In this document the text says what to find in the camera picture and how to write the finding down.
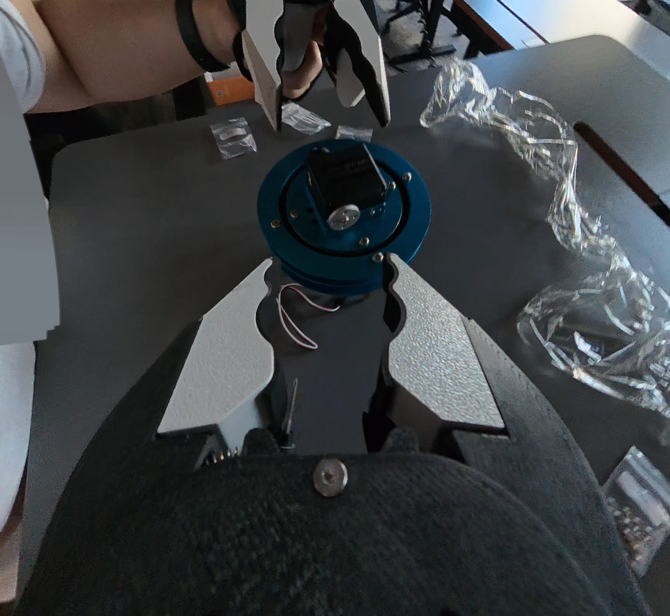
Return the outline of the clear plastic wrap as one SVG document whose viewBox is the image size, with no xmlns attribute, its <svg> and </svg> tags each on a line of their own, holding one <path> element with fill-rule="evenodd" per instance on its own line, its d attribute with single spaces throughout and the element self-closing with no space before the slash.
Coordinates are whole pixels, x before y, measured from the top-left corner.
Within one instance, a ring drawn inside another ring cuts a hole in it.
<svg viewBox="0 0 670 616">
<path fill-rule="evenodd" d="M 419 122 L 448 118 L 500 131 L 541 179 L 555 185 L 546 221 L 557 242 L 600 267 L 570 287 L 550 285 L 518 314 L 516 330 L 552 366 L 619 400 L 669 418 L 669 295 L 635 269 L 576 189 L 578 142 L 549 102 L 490 87 L 470 61 L 440 69 Z"/>
</svg>

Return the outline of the thin metal tool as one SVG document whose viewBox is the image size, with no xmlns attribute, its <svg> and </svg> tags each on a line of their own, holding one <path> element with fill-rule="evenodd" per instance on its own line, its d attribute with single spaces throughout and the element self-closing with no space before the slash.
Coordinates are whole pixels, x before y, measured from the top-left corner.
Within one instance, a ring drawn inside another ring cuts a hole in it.
<svg viewBox="0 0 670 616">
<path fill-rule="evenodd" d="M 299 389 L 299 380 L 294 378 L 292 389 L 287 399 L 286 413 L 281 426 L 281 444 L 280 450 L 284 452 L 292 451 L 295 448 L 293 442 L 293 417 L 296 407 L 296 398 Z"/>
</svg>

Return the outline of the orange box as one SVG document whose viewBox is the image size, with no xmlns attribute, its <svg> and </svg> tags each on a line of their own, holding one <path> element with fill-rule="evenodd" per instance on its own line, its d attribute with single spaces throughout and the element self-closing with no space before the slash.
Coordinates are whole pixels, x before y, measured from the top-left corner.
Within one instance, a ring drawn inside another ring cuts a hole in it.
<svg viewBox="0 0 670 616">
<path fill-rule="evenodd" d="M 255 86 L 244 76 L 206 80 L 206 84 L 216 106 L 255 100 Z"/>
</svg>

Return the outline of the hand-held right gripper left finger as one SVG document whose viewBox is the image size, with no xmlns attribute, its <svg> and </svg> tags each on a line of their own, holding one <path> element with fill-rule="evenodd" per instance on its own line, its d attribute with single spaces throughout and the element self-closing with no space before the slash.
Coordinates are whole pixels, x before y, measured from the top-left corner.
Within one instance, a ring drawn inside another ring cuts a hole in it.
<svg viewBox="0 0 670 616">
<path fill-rule="evenodd" d="M 241 449 L 254 428 L 282 431 L 285 378 L 258 311 L 270 296 L 267 258 L 213 306 L 198 324 L 159 436 L 212 432 L 225 449 Z"/>
</svg>

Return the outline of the white desk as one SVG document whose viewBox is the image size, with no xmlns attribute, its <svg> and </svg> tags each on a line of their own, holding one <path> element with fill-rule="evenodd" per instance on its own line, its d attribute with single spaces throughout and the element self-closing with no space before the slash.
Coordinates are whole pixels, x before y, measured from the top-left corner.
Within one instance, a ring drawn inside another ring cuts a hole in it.
<svg viewBox="0 0 670 616">
<path fill-rule="evenodd" d="M 471 2 L 464 2 L 474 9 Z M 669 36 L 616 0 L 491 0 L 545 43 L 609 37 L 638 56 L 669 57 Z"/>
</svg>

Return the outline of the dark grey desk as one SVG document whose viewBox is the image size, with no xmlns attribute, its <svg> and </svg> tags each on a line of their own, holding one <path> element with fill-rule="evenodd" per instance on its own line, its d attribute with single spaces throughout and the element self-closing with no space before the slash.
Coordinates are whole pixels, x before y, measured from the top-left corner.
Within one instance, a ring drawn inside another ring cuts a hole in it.
<svg viewBox="0 0 670 616">
<path fill-rule="evenodd" d="M 646 179 L 669 188 L 669 81 L 593 36 L 479 58 L 489 85 L 521 90 L 582 122 Z M 428 185 L 429 232 L 413 268 L 473 318 L 548 398 L 599 478 L 630 445 L 669 475 L 668 422 L 582 385 L 525 345 L 516 317 L 548 285 L 594 274 L 546 222 L 551 182 L 497 130 L 451 118 L 423 128 L 437 69 L 390 80 L 392 122 L 373 140 Z M 245 117 L 257 152 L 223 160 L 210 125 Z M 306 143 L 271 131 L 255 104 L 97 138 L 54 160 L 50 221 L 61 324 L 37 347 L 20 586 L 59 496 L 123 395 L 192 321 L 268 257 L 256 216 L 266 172 Z"/>
</svg>

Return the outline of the black wristband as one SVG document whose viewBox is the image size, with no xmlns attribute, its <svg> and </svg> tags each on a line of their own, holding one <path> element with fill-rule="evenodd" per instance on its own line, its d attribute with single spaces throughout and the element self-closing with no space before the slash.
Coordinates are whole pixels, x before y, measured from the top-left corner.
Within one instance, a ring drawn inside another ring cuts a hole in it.
<svg viewBox="0 0 670 616">
<path fill-rule="evenodd" d="M 216 59 L 200 36 L 193 11 L 194 0 L 174 0 L 174 2 L 179 34 L 189 56 L 204 73 L 228 70 L 230 64 Z"/>
</svg>

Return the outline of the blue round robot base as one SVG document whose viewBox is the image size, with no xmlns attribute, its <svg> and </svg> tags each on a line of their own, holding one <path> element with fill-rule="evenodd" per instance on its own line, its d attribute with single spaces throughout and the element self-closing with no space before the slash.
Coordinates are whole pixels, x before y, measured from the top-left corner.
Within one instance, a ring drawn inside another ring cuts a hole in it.
<svg viewBox="0 0 670 616">
<path fill-rule="evenodd" d="M 365 143 L 388 181 L 386 210 L 380 218 L 361 219 L 343 232 L 326 230 L 307 189 L 306 156 L 314 147 L 356 143 L 361 142 L 328 140 L 299 147 L 268 172 L 257 199 L 259 224 L 285 274 L 332 296 L 358 296 L 381 288 L 386 255 L 410 262 L 431 221 L 430 194 L 417 170 L 390 149 Z"/>
</svg>

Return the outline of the person's left hand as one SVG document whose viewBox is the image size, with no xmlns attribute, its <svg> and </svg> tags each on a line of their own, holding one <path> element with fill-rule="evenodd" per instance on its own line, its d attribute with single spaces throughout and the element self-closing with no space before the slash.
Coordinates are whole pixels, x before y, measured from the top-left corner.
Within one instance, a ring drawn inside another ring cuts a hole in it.
<svg viewBox="0 0 670 616">
<path fill-rule="evenodd" d="M 194 0 L 192 9 L 205 48 L 221 63 L 234 61 L 233 41 L 240 34 L 236 15 L 228 0 Z M 315 16 L 310 41 L 300 66 L 293 71 L 282 72 L 283 95 L 289 100 L 303 96 L 320 75 L 323 60 L 320 48 L 326 28 L 327 10 Z"/>
</svg>

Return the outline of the black servo motor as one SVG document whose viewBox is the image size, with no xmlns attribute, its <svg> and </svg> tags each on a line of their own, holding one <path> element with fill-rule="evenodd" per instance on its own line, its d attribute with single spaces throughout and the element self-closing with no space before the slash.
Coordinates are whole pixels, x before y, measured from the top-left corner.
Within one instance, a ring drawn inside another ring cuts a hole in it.
<svg viewBox="0 0 670 616">
<path fill-rule="evenodd" d="M 343 232 L 361 219 L 380 218 L 388 181 L 365 143 L 310 149 L 304 163 L 307 189 L 329 232 Z"/>
</svg>

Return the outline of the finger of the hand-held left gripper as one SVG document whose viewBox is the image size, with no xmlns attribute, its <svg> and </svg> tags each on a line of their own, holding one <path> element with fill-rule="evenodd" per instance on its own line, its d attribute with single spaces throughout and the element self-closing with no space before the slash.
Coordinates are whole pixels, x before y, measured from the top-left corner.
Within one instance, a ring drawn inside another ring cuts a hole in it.
<svg viewBox="0 0 670 616">
<path fill-rule="evenodd" d="M 385 128 L 390 124 L 390 99 L 374 1 L 324 1 L 328 11 L 323 49 L 339 102 L 353 108 L 365 98 Z"/>
<path fill-rule="evenodd" d="M 245 62 L 255 86 L 255 101 L 276 132 L 281 129 L 282 85 L 278 61 L 281 42 L 276 28 L 283 16 L 283 0 L 245 0 L 242 31 Z"/>
</svg>

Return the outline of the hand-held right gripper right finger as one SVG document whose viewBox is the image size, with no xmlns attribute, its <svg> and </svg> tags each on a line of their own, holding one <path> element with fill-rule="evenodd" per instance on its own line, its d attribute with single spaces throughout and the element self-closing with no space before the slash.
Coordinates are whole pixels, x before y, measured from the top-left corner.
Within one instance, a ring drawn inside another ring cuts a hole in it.
<svg viewBox="0 0 670 616">
<path fill-rule="evenodd" d="M 382 319 L 390 332 L 365 412 L 365 443 L 382 446 L 410 428 L 419 446 L 440 446 L 455 430 L 506 436 L 468 321 L 397 254 L 383 262 Z"/>
</svg>

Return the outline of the person's left forearm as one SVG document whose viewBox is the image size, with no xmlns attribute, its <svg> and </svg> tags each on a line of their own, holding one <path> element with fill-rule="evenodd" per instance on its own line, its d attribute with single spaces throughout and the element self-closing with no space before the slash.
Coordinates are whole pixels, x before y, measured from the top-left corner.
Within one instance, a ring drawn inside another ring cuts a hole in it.
<svg viewBox="0 0 670 616">
<path fill-rule="evenodd" d="M 24 112 L 62 112 L 168 92 L 205 73 L 176 0 L 8 0 L 36 44 L 39 93 Z"/>
</svg>

